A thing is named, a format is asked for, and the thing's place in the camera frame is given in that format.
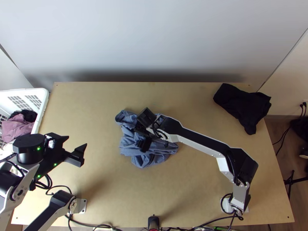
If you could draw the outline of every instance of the wooden table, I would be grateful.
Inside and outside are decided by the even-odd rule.
[[[88,143],[85,164],[62,163],[50,172],[56,184],[68,185],[79,198],[88,199],[85,214],[74,219],[118,227],[145,227],[147,218],[160,216],[163,227],[197,226],[225,216],[220,198],[232,184],[218,170],[216,159],[179,144],[166,162],[139,169],[120,155],[120,127],[115,115],[122,109],[139,113],[149,107],[179,120],[183,126],[243,148],[259,168],[252,181],[249,213],[234,225],[294,222],[291,206],[270,137],[262,119],[255,135],[247,135],[238,120],[215,104],[221,83],[55,83],[40,133],[69,135],[68,151]],[[247,84],[234,84],[249,91]],[[29,224],[49,204],[42,189],[29,192],[15,209],[13,223]],[[230,219],[216,222],[228,225]],[[56,226],[67,226],[65,217]]]

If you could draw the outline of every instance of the pink cloth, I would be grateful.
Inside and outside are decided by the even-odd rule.
[[[34,123],[25,121],[23,114],[18,114],[7,121],[2,122],[2,139],[8,143],[16,137],[29,134]]]

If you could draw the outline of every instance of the white laundry basket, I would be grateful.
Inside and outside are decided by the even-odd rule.
[[[40,123],[48,102],[49,92],[45,88],[14,89],[0,91],[0,148],[5,145],[2,140],[2,121],[9,119],[15,111],[24,109],[35,111],[37,118],[32,134],[39,131]]]

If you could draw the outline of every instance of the wooden floor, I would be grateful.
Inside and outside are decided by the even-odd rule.
[[[289,126],[289,119],[266,119],[266,125],[272,143],[279,140],[283,132]],[[284,145],[280,150],[277,159],[284,179],[287,179],[294,169],[294,179],[305,177],[305,168],[308,160],[300,158],[299,152],[305,142],[301,140],[292,130],[286,136]],[[290,203],[292,206],[295,223],[271,224],[272,231],[306,231],[308,230],[308,181],[296,183],[292,186]],[[49,231],[67,230],[67,227],[51,227]],[[73,231],[88,231],[89,228],[73,228]],[[140,229],[123,229],[124,231],[138,231]],[[268,225],[255,226],[233,226],[232,230],[239,231],[269,231]]]

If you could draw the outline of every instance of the wire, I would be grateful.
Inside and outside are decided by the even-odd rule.
[[[49,188],[47,191],[46,191],[46,195],[48,195],[48,196],[52,196],[52,195],[54,195],[54,193],[52,192],[52,193],[48,193],[51,189],[54,189],[54,188],[57,188],[57,187],[65,187],[65,188],[67,188],[68,189],[68,191],[70,192],[70,194],[72,194],[72,191],[71,191],[71,189],[68,187],[68,186],[66,186],[66,185],[55,185],[55,186],[52,186],[51,188]]]
[[[9,164],[11,164],[12,166],[14,166],[14,167],[20,172],[20,174],[22,175],[22,177],[25,177],[25,174],[22,172],[22,170],[21,170],[16,164],[14,164],[14,163],[11,162],[11,161],[6,161],[6,163],[9,163]]]
[[[196,227],[192,228],[191,230],[195,230],[195,229],[197,229],[197,228],[203,228],[204,226],[206,226],[206,225],[208,225],[208,224],[211,224],[211,223],[213,223],[213,222],[215,222],[215,221],[220,221],[220,220],[223,220],[223,219],[233,218],[233,216],[227,216],[227,217],[217,218],[217,219],[208,221],[208,222],[206,222],[206,223],[203,223],[203,224],[201,224],[201,225],[199,225],[199,226],[196,226]],[[236,213],[235,213],[235,217],[238,218],[240,221],[244,220],[243,217],[237,215]]]
[[[304,102],[303,104],[301,104],[300,107],[301,107],[301,115],[300,115],[300,118],[301,118],[302,116],[303,116],[303,118],[304,118],[305,115],[306,115],[306,110],[307,110],[307,104],[306,104],[306,102]],[[284,143],[284,141],[285,141],[286,135],[287,135],[288,131],[290,130],[290,128],[291,128],[291,126],[289,126],[289,127],[285,130],[285,132],[282,134],[281,138],[280,138],[277,142],[275,142],[275,143],[272,144],[272,145],[277,144],[277,143],[279,143],[279,142],[281,141],[281,139],[282,139],[281,145],[280,145],[278,151],[276,152],[276,156],[277,156],[278,153],[280,152],[280,150],[281,150],[281,148],[282,148],[282,146],[283,146],[283,143]]]
[[[70,219],[72,218],[73,214],[70,214],[69,219],[67,220],[67,226],[69,227],[69,230],[72,231],[72,228],[70,227]]]
[[[227,196],[231,196],[231,195],[232,195],[232,193],[228,193],[228,194],[224,195],[224,196],[222,197],[221,201],[220,201],[221,210],[222,210],[224,213],[229,214],[229,215],[233,214],[233,213],[234,213],[234,210],[233,210],[231,213],[226,212],[225,209],[223,208],[223,200],[224,200]]]
[[[8,161],[9,159],[12,159],[12,158],[13,158],[14,156],[16,156],[16,155],[17,155],[16,153],[13,153],[13,154],[7,156],[6,158],[3,158],[2,160],[0,160],[0,163],[6,162],[6,161]]]
[[[305,113],[304,113],[304,116],[303,116],[303,117],[305,117],[305,115],[306,115],[306,110],[307,110],[307,103],[306,103],[306,102],[303,102],[303,105],[305,106]]]
[[[301,116],[303,115],[303,104],[301,104],[300,107],[301,107],[301,115],[300,115],[300,118],[301,118]],[[289,127],[284,131],[284,133],[282,134],[282,136],[280,137],[280,139],[279,139],[277,142],[273,143],[272,145],[279,143],[279,142],[282,140],[282,138],[284,137],[284,135],[286,135],[286,134],[288,133],[290,127],[291,127],[291,126],[289,126]]]
[[[47,185],[40,181],[37,181],[35,186],[41,189],[45,189],[45,190],[50,189],[52,187],[52,179],[48,174],[45,175],[45,178],[47,180]]]
[[[80,221],[76,221],[74,220],[72,217],[73,217],[73,214],[69,217],[67,215],[65,215],[65,217],[67,219],[69,219],[69,221],[71,222],[74,222],[76,224],[79,224],[81,226],[85,226],[85,227],[91,227],[91,228],[105,228],[105,229],[114,229],[115,231],[122,231],[121,229],[119,228],[115,228],[113,226],[110,226],[110,225],[107,225],[107,224],[99,224],[99,225],[94,225],[94,224],[86,224],[86,223],[82,223]]]
[[[228,157],[228,160],[231,164],[231,168],[232,168],[232,171],[233,171],[233,182],[239,186],[239,183],[238,183],[238,173],[235,171],[235,166],[234,166],[234,160],[233,158],[230,156],[230,154],[227,152],[227,157]]]
[[[230,222],[229,228],[227,231],[230,231],[234,218],[236,217],[236,213],[233,214],[232,220]]]
[[[282,134],[281,138],[277,142],[273,143],[272,145],[275,145],[275,144],[279,143],[283,139],[283,137],[288,133],[289,129],[290,129],[290,127],[288,127],[285,130],[285,132]]]
[[[282,139],[282,142],[281,142],[281,145],[280,145],[280,147],[279,147],[278,151],[276,152],[276,156],[278,155],[278,153],[279,153],[280,149],[281,149],[281,148],[282,148],[282,146],[283,146],[283,142],[285,141],[286,134],[285,134],[285,136],[284,136],[284,137],[283,137],[283,139]]]

